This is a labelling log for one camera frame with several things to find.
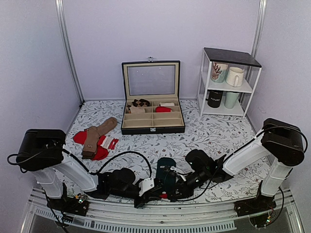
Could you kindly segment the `cream rolled sock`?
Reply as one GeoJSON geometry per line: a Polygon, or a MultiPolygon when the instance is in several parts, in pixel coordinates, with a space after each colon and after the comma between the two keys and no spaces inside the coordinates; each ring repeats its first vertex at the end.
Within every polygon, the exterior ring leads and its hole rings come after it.
{"type": "Polygon", "coordinates": [[[160,102],[159,106],[171,107],[171,106],[175,106],[175,104],[174,104],[174,102],[160,102]]]}

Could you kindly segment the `mint green mug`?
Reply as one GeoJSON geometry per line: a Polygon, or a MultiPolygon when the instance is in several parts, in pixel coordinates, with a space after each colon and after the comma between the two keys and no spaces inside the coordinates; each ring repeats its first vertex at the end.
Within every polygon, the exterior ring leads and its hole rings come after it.
{"type": "Polygon", "coordinates": [[[239,98],[239,92],[227,92],[226,95],[225,95],[225,103],[224,103],[224,106],[227,108],[227,109],[232,109],[238,98],[239,98]]]}

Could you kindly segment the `aluminium frame post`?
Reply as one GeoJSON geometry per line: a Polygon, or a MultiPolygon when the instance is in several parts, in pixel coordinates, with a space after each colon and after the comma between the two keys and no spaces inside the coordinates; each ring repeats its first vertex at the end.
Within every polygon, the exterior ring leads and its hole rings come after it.
{"type": "Polygon", "coordinates": [[[260,0],[255,35],[254,35],[254,40],[253,40],[253,45],[252,45],[252,50],[251,50],[251,55],[254,58],[256,58],[258,50],[259,50],[259,44],[260,44],[260,39],[261,39],[262,30],[264,26],[265,14],[266,14],[266,7],[267,7],[267,0],[260,0]]]}
{"type": "Polygon", "coordinates": [[[65,19],[65,12],[64,12],[64,5],[62,0],[55,0],[55,6],[56,6],[56,13],[57,13],[57,18],[58,18],[58,23],[60,27],[60,33],[62,36],[63,44],[64,44],[64,49],[65,49],[65,54],[67,57],[67,61],[69,64],[69,69],[70,73],[72,76],[73,84],[79,99],[79,106],[82,107],[82,105],[85,103],[85,98],[82,93],[82,88],[78,79],[75,63],[74,63],[74,58],[73,54],[71,51],[71,46],[70,46],[70,41],[69,41],[69,34],[67,30],[67,25],[66,25],[66,19],[65,19]]]}

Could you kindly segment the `floral ceramic mug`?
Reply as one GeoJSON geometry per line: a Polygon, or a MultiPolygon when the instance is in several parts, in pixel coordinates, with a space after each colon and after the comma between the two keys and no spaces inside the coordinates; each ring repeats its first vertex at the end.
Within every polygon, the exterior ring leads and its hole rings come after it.
{"type": "Polygon", "coordinates": [[[211,80],[215,83],[223,83],[228,70],[228,63],[212,63],[212,75],[211,80]]]}

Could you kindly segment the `argyle rolled sock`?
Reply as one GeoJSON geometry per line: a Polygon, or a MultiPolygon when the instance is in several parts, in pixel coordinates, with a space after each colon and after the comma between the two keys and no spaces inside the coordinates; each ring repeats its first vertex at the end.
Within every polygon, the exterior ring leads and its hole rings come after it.
{"type": "Polygon", "coordinates": [[[148,100],[145,99],[134,99],[132,105],[135,107],[149,107],[151,104],[148,100]]]}

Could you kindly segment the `aluminium front rail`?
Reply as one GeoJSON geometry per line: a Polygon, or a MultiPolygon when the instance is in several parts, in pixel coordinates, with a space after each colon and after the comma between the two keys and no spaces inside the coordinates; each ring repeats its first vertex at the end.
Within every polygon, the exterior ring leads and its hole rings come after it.
{"type": "Polygon", "coordinates": [[[276,208],[238,216],[234,204],[253,198],[257,186],[230,183],[195,192],[198,199],[171,203],[153,201],[142,209],[132,201],[110,197],[90,200],[85,216],[69,215],[47,207],[43,191],[34,188],[29,197],[22,233],[305,233],[290,189],[278,191],[276,208]]]}

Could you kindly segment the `right aluminium frame post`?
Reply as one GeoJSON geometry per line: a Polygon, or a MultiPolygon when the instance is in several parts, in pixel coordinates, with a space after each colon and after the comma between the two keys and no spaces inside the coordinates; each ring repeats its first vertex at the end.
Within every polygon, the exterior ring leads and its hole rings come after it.
{"type": "Polygon", "coordinates": [[[254,35],[254,40],[253,40],[253,45],[252,45],[252,50],[251,50],[251,55],[254,58],[256,58],[258,50],[259,50],[259,44],[260,44],[260,39],[261,39],[262,30],[264,26],[265,14],[266,14],[266,7],[267,7],[267,0],[260,0],[255,35],[254,35]]]}

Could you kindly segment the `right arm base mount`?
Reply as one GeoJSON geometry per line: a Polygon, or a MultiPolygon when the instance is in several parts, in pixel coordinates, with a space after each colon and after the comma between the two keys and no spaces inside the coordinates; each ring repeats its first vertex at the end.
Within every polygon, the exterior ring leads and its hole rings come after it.
{"type": "Polygon", "coordinates": [[[240,200],[234,203],[234,210],[238,216],[256,214],[276,208],[274,196],[264,196],[261,193],[261,186],[262,182],[259,183],[257,195],[254,198],[240,200]]]}

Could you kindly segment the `cream ceramic mug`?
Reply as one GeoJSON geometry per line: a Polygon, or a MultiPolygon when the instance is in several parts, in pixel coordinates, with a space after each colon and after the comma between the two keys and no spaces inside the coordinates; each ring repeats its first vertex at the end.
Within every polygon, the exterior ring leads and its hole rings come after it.
{"type": "Polygon", "coordinates": [[[227,77],[226,83],[233,87],[242,86],[244,78],[244,70],[239,67],[230,67],[227,77]]]}

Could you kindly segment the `black compartment storage box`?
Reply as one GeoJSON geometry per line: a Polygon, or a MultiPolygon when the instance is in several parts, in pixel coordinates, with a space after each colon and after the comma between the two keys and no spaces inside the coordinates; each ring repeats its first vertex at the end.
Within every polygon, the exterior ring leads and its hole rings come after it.
{"type": "Polygon", "coordinates": [[[125,92],[123,135],[184,133],[179,100],[180,61],[136,61],[122,63],[125,92]],[[134,99],[145,99],[149,107],[135,107],[134,99]],[[174,102],[170,113],[156,113],[160,102],[174,102]]]}

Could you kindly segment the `red striped sock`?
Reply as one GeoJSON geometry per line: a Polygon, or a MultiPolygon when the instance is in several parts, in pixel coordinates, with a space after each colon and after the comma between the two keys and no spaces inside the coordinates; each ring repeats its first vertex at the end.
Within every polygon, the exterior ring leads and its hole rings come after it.
{"type": "MultiPolygon", "coordinates": [[[[73,141],[75,143],[83,145],[85,140],[87,138],[87,132],[79,131],[74,137],[73,141]]],[[[95,155],[92,155],[90,157],[82,156],[82,159],[90,159],[92,161],[100,161],[104,158],[106,158],[109,154],[110,150],[114,150],[116,144],[118,143],[118,139],[112,138],[110,136],[102,135],[97,143],[97,151],[95,155]]]]}

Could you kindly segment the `dark green christmas sock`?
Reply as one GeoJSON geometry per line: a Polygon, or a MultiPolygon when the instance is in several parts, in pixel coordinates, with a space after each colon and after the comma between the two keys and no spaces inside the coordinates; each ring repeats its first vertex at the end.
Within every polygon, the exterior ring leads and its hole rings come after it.
{"type": "Polygon", "coordinates": [[[156,181],[161,186],[160,192],[166,197],[175,190],[176,174],[171,168],[176,167],[176,162],[172,158],[160,158],[157,162],[156,181]]]}

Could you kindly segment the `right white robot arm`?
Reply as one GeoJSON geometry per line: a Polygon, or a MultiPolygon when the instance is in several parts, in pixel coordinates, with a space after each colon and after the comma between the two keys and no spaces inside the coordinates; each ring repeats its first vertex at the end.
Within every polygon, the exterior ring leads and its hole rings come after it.
{"type": "Polygon", "coordinates": [[[171,202],[194,200],[194,190],[205,182],[228,181],[261,158],[273,156],[270,170],[258,187],[258,196],[251,202],[253,210],[261,212],[292,168],[303,162],[307,148],[308,140],[298,127],[268,118],[260,132],[230,155],[213,160],[203,150],[190,151],[185,160],[194,172],[176,181],[171,189],[164,179],[165,193],[161,197],[171,202]]]}

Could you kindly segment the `red rolled sock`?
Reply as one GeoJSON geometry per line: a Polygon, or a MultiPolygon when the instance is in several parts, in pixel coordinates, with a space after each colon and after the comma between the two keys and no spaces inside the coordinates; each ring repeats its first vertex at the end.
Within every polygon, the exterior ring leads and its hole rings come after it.
{"type": "Polygon", "coordinates": [[[172,112],[172,109],[165,106],[158,106],[155,108],[156,113],[170,113],[172,112]]]}

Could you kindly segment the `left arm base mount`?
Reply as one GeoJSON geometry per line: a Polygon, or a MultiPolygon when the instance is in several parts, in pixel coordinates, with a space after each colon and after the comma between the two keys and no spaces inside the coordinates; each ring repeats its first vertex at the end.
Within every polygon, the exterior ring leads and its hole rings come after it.
{"type": "Polygon", "coordinates": [[[47,197],[47,206],[61,213],[86,216],[89,207],[87,195],[79,193],[74,197],[69,197],[67,195],[67,187],[64,183],[62,183],[62,187],[63,191],[59,199],[47,197]]]}

